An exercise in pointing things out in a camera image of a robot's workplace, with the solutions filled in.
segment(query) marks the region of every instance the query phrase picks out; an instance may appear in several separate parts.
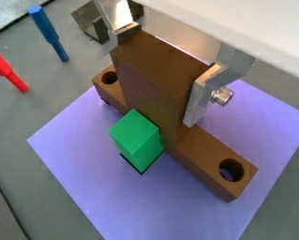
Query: metal bracket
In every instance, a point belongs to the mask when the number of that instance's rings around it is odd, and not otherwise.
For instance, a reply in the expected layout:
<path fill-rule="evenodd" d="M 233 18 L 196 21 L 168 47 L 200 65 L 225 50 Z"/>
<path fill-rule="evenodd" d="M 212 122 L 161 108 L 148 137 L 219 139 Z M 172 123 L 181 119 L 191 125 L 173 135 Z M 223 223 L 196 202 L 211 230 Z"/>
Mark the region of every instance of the metal bracket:
<path fill-rule="evenodd" d="M 182 123 L 192 127 L 205 113 L 212 102 L 225 106 L 232 98 L 232 91 L 227 84 L 241 78 L 252 66 L 256 58 L 221 44 L 215 64 L 195 80 L 189 92 Z"/>
<path fill-rule="evenodd" d="M 110 47 L 116 47 L 140 29 L 141 25 L 132 21 L 126 0 L 92 0 L 108 28 Z"/>

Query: circular hole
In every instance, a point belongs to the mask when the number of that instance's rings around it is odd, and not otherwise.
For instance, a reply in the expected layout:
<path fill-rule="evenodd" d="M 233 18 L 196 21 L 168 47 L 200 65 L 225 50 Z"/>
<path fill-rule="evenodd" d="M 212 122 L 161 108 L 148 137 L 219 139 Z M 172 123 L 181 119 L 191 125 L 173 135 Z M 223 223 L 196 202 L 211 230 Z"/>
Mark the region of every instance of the circular hole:
<path fill-rule="evenodd" d="M 228 182 L 237 182 L 244 176 L 244 168 L 240 162 L 227 158 L 219 164 L 219 173 Z"/>
<path fill-rule="evenodd" d="M 117 81 L 117 77 L 113 71 L 108 71 L 101 77 L 101 82 L 104 84 L 113 84 L 116 81 Z"/>

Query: green cube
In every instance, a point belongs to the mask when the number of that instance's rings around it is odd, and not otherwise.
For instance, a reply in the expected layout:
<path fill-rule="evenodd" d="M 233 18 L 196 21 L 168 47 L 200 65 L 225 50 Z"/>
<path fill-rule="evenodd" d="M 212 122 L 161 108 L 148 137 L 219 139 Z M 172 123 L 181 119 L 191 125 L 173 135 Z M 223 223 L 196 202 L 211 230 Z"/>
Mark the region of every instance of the green cube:
<path fill-rule="evenodd" d="M 142 173 L 164 151 L 158 127 L 132 109 L 109 130 L 122 157 Z"/>

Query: purple mat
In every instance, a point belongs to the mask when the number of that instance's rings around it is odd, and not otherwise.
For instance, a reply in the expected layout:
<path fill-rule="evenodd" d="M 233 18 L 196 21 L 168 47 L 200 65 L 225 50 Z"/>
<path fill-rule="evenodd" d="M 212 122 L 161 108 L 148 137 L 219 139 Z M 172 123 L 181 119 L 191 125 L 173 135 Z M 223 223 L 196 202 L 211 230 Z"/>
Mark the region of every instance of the purple mat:
<path fill-rule="evenodd" d="M 165 153 L 134 171 L 108 134 L 121 116 L 93 88 L 28 139 L 106 240 L 239 238 L 299 145 L 299 111 L 241 81 L 229 89 L 229 105 L 213 104 L 200 126 L 259 168 L 231 203 Z"/>

